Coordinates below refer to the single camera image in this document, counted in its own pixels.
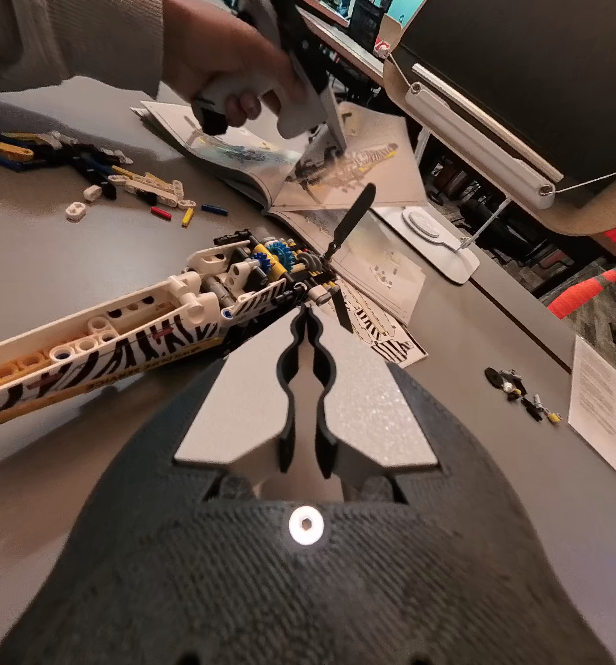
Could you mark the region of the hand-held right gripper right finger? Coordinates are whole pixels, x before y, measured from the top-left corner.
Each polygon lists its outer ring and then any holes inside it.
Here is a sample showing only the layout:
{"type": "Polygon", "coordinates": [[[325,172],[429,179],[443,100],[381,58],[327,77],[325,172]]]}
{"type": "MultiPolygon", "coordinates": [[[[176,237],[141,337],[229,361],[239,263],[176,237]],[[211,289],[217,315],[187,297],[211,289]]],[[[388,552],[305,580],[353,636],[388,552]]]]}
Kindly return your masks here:
{"type": "Polygon", "coordinates": [[[316,403],[315,456],[325,479],[337,478],[343,503],[365,483],[439,469],[419,417],[392,366],[319,307],[308,308],[316,403]]]}

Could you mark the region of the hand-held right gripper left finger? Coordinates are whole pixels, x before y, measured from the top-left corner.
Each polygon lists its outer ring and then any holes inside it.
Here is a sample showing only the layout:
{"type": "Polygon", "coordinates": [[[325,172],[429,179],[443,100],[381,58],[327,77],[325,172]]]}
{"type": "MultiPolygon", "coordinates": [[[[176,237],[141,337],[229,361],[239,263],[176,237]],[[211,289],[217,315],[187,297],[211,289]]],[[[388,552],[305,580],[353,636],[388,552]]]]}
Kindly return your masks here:
{"type": "Polygon", "coordinates": [[[174,460],[262,484],[286,473],[296,445],[295,398],[305,306],[296,307],[230,353],[174,460]]]}

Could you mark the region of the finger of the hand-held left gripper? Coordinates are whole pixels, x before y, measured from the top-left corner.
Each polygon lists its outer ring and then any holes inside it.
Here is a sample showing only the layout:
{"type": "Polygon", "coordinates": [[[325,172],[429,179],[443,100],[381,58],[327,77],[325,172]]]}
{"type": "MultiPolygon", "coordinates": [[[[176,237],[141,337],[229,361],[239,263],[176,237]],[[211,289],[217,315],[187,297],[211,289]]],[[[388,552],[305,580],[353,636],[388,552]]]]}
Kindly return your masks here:
{"type": "Polygon", "coordinates": [[[319,95],[325,121],[309,133],[309,142],[295,166],[297,181],[314,181],[347,150],[343,121],[330,86],[319,95]]]}

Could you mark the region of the lego instruction booklet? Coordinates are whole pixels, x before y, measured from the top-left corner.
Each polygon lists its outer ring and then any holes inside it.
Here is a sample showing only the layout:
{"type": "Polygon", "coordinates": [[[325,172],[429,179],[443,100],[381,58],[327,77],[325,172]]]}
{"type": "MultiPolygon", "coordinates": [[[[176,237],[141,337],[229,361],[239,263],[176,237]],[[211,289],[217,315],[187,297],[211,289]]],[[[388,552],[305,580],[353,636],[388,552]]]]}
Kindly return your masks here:
{"type": "Polygon", "coordinates": [[[262,206],[318,254],[363,189],[376,187],[371,209],[350,232],[330,264],[341,276],[408,325],[425,276],[383,230],[373,212],[403,210],[426,201],[406,122],[352,103],[339,106],[346,151],[318,158],[311,142],[303,155],[278,147],[248,129],[208,137],[187,106],[141,101],[131,107],[148,128],[196,163],[262,206]]]}

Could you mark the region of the lego helicopter model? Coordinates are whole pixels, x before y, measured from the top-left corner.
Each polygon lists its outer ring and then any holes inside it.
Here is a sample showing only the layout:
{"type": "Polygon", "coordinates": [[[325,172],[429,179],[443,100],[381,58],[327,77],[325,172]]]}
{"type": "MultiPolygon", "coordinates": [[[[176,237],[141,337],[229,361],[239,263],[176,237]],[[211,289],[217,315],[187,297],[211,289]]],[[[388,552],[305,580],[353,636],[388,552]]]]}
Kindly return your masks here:
{"type": "Polygon", "coordinates": [[[312,302],[347,311],[331,258],[375,200],[367,184],[326,252],[249,230],[214,239],[178,275],[0,342],[0,425],[221,346],[312,302]]]}

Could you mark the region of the pile of lego pieces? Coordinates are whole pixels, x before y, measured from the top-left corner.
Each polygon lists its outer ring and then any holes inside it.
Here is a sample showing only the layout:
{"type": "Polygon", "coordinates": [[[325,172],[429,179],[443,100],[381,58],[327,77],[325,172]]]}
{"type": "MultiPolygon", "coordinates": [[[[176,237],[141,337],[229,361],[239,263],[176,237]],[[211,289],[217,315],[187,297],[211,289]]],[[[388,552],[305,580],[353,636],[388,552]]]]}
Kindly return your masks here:
{"type": "Polygon", "coordinates": [[[85,180],[88,186],[82,200],[65,210],[70,222],[81,221],[87,207],[99,199],[115,201],[121,190],[135,196],[157,218],[171,221],[173,210],[178,210],[183,228],[197,212],[229,216],[225,208],[187,199],[180,180],[165,180],[149,172],[138,174],[128,169],[132,164],[133,159],[119,149],[82,142],[57,130],[0,132],[0,166],[6,170],[25,173],[67,167],[85,180]]]}

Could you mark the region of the person's left forearm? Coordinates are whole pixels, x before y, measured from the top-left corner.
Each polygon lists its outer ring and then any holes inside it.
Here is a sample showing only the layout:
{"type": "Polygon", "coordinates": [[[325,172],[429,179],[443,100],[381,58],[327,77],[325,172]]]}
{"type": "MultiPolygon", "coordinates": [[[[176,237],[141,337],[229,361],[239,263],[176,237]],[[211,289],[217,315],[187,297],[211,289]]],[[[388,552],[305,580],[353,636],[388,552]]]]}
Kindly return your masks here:
{"type": "Polygon", "coordinates": [[[155,97],[161,1],[0,1],[0,92],[86,77],[155,97]]]}

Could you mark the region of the small cluster of lego parts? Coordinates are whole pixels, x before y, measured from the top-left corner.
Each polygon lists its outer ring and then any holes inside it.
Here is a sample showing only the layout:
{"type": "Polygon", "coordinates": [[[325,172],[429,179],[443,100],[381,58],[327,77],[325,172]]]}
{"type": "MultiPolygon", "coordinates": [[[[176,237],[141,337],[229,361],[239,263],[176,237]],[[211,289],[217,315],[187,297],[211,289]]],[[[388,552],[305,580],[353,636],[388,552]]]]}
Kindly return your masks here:
{"type": "Polygon", "coordinates": [[[554,426],[562,422],[562,417],[546,408],[538,394],[528,393],[523,378],[515,370],[495,370],[487,367],[484,376],[492,387],[505,395],[507,402],[520,404],[535,422],[545,420],[554,426]]]}

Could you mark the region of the person's left hand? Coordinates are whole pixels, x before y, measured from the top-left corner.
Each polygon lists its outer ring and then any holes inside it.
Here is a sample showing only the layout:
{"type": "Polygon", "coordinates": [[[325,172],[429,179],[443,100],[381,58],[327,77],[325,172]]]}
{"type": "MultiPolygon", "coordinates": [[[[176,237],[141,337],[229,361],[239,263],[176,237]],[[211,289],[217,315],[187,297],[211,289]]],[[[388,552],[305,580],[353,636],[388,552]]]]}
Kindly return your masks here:
{"type": "Polygon", "coordinates": [[[259,73],[276,80],[287,100],[307,97],[288,55],[257,30],[224,9],[202,1],[163,1],[162,81],[191,102],[213,79],[226,74],[248,79],[259,73]]]}

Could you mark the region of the wooden background desk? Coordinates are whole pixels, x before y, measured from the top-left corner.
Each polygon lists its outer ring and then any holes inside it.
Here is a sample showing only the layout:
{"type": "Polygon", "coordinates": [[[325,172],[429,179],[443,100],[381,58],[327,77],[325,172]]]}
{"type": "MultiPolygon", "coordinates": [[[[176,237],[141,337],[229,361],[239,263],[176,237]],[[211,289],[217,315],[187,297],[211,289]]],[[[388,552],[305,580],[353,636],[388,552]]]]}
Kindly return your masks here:
{"type": "Polygon", "coordinates": [[[384,65],[347,34],[348,21],[322,1],[299,1],[297,8],[308,28],[341,59],[368,76],[379,87],[384,86],[384,65]]]}

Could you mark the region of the zebra striped sticker sheet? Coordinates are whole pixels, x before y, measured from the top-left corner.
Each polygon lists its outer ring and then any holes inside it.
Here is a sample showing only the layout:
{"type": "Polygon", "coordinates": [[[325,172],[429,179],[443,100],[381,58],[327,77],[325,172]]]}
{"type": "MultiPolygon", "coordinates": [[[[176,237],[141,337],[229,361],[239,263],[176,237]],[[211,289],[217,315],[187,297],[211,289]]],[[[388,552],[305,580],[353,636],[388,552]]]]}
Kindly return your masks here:
{"type": "Polygon", "coordinates": [[[406,369],[428,356],[394,316],[346,281],[335,283],[343,294],[353,333],[386,362],[406,369]]]}

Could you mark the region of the black monitor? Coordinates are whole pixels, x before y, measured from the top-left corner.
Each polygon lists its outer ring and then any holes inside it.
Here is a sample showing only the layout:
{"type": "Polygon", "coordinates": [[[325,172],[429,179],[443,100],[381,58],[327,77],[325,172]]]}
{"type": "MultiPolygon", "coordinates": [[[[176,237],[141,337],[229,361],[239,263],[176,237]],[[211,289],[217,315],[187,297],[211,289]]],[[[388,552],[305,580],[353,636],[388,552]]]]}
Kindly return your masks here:
{"type": "Polygon", "coordinates": [[[403,110],[547,228],[616,228],[616,1],[425,1],[385,65],[403,110]]]}

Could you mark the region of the red fabric object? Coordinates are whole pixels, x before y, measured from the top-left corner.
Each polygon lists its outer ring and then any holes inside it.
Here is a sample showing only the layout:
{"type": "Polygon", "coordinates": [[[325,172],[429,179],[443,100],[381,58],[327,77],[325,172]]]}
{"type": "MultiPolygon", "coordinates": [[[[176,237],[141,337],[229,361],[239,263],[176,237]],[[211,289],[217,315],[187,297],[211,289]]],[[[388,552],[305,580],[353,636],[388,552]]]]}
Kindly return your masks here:
{"type": "MultiPolygon", "coordinates": [[[[616,246],[616,228],[605,231],[603,237],[616,246]]],[[[567,288],[548,304],[547,308],[558,319],[564,319],[615,282],[616,266],[567,288]]]]}

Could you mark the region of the white printed paper sheet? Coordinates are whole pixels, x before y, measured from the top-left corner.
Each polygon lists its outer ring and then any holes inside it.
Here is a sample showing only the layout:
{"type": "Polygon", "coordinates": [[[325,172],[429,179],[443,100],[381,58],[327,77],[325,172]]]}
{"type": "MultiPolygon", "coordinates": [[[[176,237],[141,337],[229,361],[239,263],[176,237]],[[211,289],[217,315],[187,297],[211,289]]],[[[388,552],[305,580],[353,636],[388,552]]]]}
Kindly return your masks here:
{"type": "Polygon", "coordinates": [[[616,369],[575,337],[567,422],[616,472],[616,369]]]}

